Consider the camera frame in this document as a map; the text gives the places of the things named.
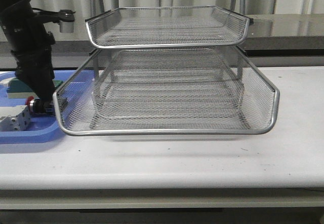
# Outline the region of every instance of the lower mesh tray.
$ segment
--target lower mesh tray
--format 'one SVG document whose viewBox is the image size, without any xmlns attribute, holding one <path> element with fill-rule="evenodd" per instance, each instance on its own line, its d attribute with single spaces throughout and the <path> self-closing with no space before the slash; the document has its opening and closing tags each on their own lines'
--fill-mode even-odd
<svg viewBox="0 0 324 224">
<path fill-rule="evenodd" d="M 261 134 L 278 99 L 234 47 L 97 51 L 54 94 L 70 135 Z"/>
</svg>

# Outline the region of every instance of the wire mesh tray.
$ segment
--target wire mesh tray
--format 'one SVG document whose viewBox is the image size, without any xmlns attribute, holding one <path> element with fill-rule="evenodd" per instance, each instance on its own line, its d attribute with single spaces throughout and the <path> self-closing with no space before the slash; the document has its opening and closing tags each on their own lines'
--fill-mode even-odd
<svg viewBox="0 0 324 224">
<path fill-rule="evenodd" d="M 249 18 L 216 6 L 118 8 L 86 21 L 97 48 L 235 45 Z"/>
<path fill-rule="evenodd" d="M 261 134 L 278 100 L 235 47 L 100 50 L 54 93 L 69 135 Z"/>
</svg>

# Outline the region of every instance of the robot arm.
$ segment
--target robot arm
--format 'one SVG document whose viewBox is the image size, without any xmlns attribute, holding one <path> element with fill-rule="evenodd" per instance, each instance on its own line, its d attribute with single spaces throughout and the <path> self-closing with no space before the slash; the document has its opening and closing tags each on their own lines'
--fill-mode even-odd
<svg viewBox="0 0 324 224">
<path fill-rule="evenodd" d="M 61 32 L 73 32 L 74 15 L 71 10 L 34 12 L 30 1 L 0 0 L 0 26 L 17 62 L 16 77 L 36 93 L 43 105 L 52 101 L 55 90 L 51 55 L 55 40 L 43 24 L 59 23 Z"/>
</svg>

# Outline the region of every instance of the metal mesh letter tray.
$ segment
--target metal mesh letter tray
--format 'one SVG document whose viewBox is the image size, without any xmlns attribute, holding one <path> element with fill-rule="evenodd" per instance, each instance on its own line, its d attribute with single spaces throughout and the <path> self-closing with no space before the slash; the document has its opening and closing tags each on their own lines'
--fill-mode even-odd
<svg viewBox="0 0 324 224">
<path fill-rule="evenodd" d="M 69 135 L 261 134 L 279 91 L 235 46 L 249 19 L 215 6 L 118 8 L 87 21 L 97 50 L 55 93 Z"/>
</svg>

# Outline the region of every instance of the green object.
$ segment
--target green object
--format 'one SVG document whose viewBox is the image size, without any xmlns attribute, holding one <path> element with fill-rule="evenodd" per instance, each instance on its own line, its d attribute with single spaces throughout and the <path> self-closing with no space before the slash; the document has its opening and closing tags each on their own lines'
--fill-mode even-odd
<svg viewBox="0 0 324 224">
<path fill-rule="evenodd" d="M 63 83 L 63 81 L 53 80 L 53 83 L 56 89 Z M 27 98 L 29 96 L 37 97 L 28 85 L 17 78 L 14 78 L 9 82 L 7 95 L 8 98 Z"/>
</svg>

